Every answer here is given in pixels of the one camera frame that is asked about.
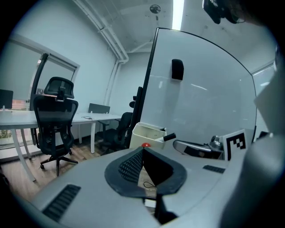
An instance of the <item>black mesh office chair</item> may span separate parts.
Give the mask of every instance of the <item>black mesh office chair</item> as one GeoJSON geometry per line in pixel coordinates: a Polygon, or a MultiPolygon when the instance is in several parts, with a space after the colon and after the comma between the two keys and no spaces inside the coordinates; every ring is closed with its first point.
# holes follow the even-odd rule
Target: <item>black mesh office chair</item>
{"type": "Polygon", "coordinates": [[[108,129],[106,126],[108,124],[99,121],[103,125],[103,131],[98,132],[96,135],[103,139],[103,142],[99,144],[100,148],[107,147],[108,153],[109,149],[113,151],[119,151],[125,149],[125,136],[129,129],[130,122],[132,120],[132,112],[125,112],[119,121],[119,126],[117,129],[108,129]]]}
{"type": "Polygon", "coordinates": [[[59,161],[78,163],[64,157],[71,154],[71,146],[74,138],[70,128],[72,119],[78,108],[78,102],[67,98],[74,98],[73,83],[65,78],[53,77],[49,80],[45,94],[51,96],[38,96],[34,99],[34,110],[39,126],[37,147],[46,155],[51,157],[41,162],[41,169],[44,163],[51,161],[57,162],[57,176],[59,174],[59,161]],[[63,144],[56,146],[55,135],[59,133],[63,144]]]}

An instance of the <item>black camera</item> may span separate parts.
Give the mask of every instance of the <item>black camera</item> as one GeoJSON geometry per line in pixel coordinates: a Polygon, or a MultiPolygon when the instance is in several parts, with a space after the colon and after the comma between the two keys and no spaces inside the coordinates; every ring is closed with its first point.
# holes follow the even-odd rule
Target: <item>black camera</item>
{"type": "Polygon", "coordinates": [[[239,20],[238,17],[231,14],[231,10],[224,5],[223,0],[203,0],[203,9],[216,24],[221,22],[221,18],[226,18],[233,24],[239,20]]]}

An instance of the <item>desk leg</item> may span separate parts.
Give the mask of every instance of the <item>desk leg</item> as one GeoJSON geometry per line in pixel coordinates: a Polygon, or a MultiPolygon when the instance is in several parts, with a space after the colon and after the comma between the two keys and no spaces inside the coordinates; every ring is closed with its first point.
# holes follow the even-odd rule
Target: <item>desk leg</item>
{"type": "Polygon", "coordinates": [[[31,157],[31,155],[30,155],[30,152],[29,152],[29,150],[28,150],[28,146],[27,146],[27,141],[26,141],[24,129],[21,129],[21,135],[22,135],[22,139],[23,139],[23,144],[24,144],[25,150],[26,150],[26,152],[27,152],[27,156],[28,156],[29,159],[32,159],[32,157],[31,157]]]}
{"type": "Polygon", "coordinates": [[[79,139],[79,143],[82,144],[82,137],[81,137],[80,124],[78,125],[78,139],[79,139]]]}
{"type": "Polygon", "coordinates": [[[95,153],[95,126],[96,123],[92,123],[91,126],[91,153],[94,154],[95,153]]]}
{"type": "Polygon", "coordinates": [[[21,151],[21,148],[20,148],[20,145],[19,145],[19,141],[18,141],[18,138],[17,138],[16,130],[15,129],[11,129],[11,132],[12,132],[14,145],[15,145],[16,151],[18,153],[18,156],[20,158],[20,161],[21,161],[24,169],[26,170],[30,180],[31,181],[35,181],[36,179],[34,178],[34,176],[32,175],[31,171],[29,170],[29,167],[27,166],[27,163],[25,162],[25,159],[24,159],[24,157],[22,155],[22,151],[21,151]]]}

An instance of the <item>fluorescent light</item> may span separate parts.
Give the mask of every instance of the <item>fluorescent light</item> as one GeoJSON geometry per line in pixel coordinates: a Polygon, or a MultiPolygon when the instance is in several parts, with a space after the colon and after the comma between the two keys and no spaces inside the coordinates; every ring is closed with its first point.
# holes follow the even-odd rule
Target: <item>fluorescent light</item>
{"type": "Polygon", "coordinates": [[[180,30],[183,16],[184,0],[173,0],[172,29],[180,30]]]}
{"type": "Polygon", "coordinates": [[[204,89],[204,90],[207,90],[207,89],[205,89],[205,88],[203,88],[203,87],[201,87],[201,86],[198,86],[198,85],[194,85],[194,84],[191,84],[192,86],[195,86],[195,87],[198,87],[198,88],[200,88],[200,89],[204,89]]]}
{"type": "Polygon", "coordinates": [[[265,83],[260,84],[260,86],[267,86],[268,84],[269,84],[269,82],[267,81],[265,83]]]}

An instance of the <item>wooden floor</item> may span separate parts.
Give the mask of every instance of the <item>wooden floor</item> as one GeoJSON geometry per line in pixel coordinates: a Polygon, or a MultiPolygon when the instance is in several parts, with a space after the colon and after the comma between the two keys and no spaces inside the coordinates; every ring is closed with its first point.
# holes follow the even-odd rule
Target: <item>wooden floor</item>
{"type": "MultiPolygon", "coordinates": [[[[91,151],[90,138],[83,139],[82,144],[79,144],[78,142],[76,142],[73,148],[71,149],[73,154],[72,155],[67,154],[66,157],[76,160],[79,163],[85,160],[88,160],[88,159],[99,157],[104,151],[100,150],[99,147],[96,146],[98,142],[100,141],[97,141],[95,143],[95,153],[94,154],[91,154],[90,152],[91,151]]],[[[36,181],[34,182],[28,178],[19,160],[1,164],[2,171],[10,182],[11,190],[15,194],[23,197],[24,199],[31,201],[32,198],[45,185],[47,185],[49,182],[51,182],[53,179],[57,177],[55,161],[44,164],[45,166],[44,170],[40,169],[40,162],[49,157],[50,155],[42,154],[42,155],[33,156],[32,160],[26,159],[26,163],[29,169],[31,170],[34,177],[36,178],[36,181]]],[[[69,169],[71,169],[74,166],[75,164],[73,163],[60,161],[59,175],[67,172],[69,169]]],[[[146,181],[153,184],[146,170],[143,168],[140,173],[138,186],[145,188],[143,183],[146,181]]],[[[147,196],[151,196],[151,197],[156,196],[155,187],[150,187],[150,188],[145,188],[145,189],[146,189],[147,196]]]]}

